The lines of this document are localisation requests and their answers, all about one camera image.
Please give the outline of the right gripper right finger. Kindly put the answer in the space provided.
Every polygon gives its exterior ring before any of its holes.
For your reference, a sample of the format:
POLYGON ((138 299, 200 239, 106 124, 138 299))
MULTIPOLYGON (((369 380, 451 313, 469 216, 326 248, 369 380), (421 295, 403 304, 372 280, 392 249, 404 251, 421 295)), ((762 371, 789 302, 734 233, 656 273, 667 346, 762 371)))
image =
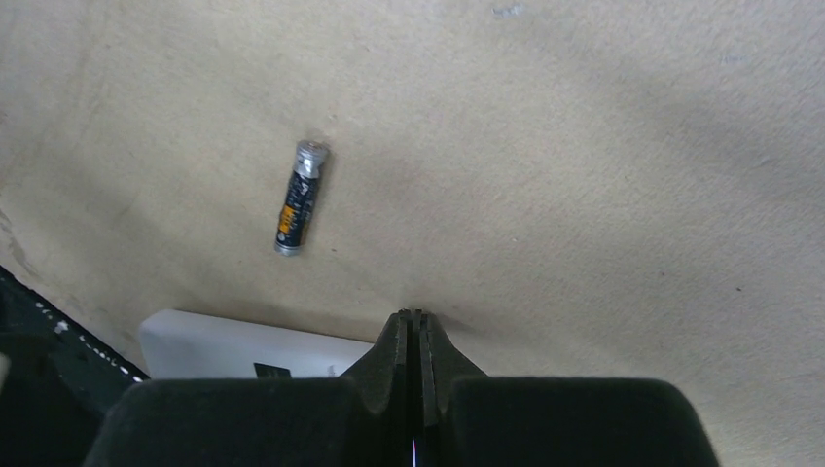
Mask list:
POLYGON ((637 377, 491 377, 436 315, 412 313, 414 466, 717 466, 673 384, 637 377))

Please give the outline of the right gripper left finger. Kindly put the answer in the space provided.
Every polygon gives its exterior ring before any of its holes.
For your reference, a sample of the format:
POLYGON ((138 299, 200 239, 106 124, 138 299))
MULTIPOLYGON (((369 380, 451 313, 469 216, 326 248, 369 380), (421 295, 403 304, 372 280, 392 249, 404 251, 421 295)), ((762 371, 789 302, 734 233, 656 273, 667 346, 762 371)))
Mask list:
POLYGON ((409 466, 412 313, 340 377, 151 379, 104 419, 88 466, 409 466))

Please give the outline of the black AAA battery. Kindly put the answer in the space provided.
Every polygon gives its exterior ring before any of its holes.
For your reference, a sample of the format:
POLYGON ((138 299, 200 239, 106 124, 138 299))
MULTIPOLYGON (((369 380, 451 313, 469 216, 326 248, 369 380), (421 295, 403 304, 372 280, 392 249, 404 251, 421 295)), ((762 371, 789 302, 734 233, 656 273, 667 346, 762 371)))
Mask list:
POLYGON ((320 189, 322 166, 329 155, 329 148, 320 142, 302 140, 296 146, 274 240, 274 250, 283 256, 298 255, 305 244, 320 189))

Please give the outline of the white red remote control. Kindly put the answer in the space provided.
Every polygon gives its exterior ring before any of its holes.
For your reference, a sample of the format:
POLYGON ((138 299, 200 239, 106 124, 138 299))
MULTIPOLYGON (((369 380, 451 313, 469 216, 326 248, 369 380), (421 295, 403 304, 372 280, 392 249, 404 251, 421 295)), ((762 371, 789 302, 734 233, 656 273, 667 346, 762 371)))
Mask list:
POLYGON ((338 377, 372 348, 175 309, 144 320, 138 340, 149 376, 159 379, 338 377))

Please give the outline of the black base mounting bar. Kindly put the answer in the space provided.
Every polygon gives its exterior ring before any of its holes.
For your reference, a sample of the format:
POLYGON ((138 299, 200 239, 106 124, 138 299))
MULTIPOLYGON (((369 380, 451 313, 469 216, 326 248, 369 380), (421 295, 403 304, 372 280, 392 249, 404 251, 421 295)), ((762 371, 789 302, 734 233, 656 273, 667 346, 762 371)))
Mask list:
POLYGON ((107 412, 147 377, 1 271, 2 465, 82 465, 107 412))

